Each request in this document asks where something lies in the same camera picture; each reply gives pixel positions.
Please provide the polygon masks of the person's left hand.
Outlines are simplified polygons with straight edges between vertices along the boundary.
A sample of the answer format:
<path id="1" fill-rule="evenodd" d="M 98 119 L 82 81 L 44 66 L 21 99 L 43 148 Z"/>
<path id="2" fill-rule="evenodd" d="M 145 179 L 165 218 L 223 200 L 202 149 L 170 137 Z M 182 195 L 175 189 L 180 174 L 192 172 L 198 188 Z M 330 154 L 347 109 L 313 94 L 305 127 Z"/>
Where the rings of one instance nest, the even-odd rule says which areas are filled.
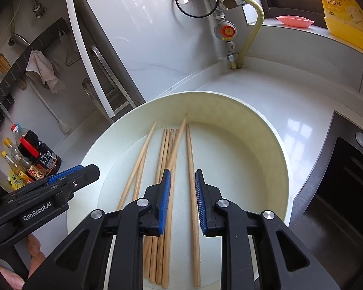
<path id="1" fill-rule="evenodd" d="M 40 241 L 33 234 L 28 235 L 25 241 L 27 251 L 30 255 L 29 276 L 31 276 L 46 258 L 40 250 Z M 23 288 L 25 281 L 18 274 L 1 265 L 0 273 L 12 289 Z"/>

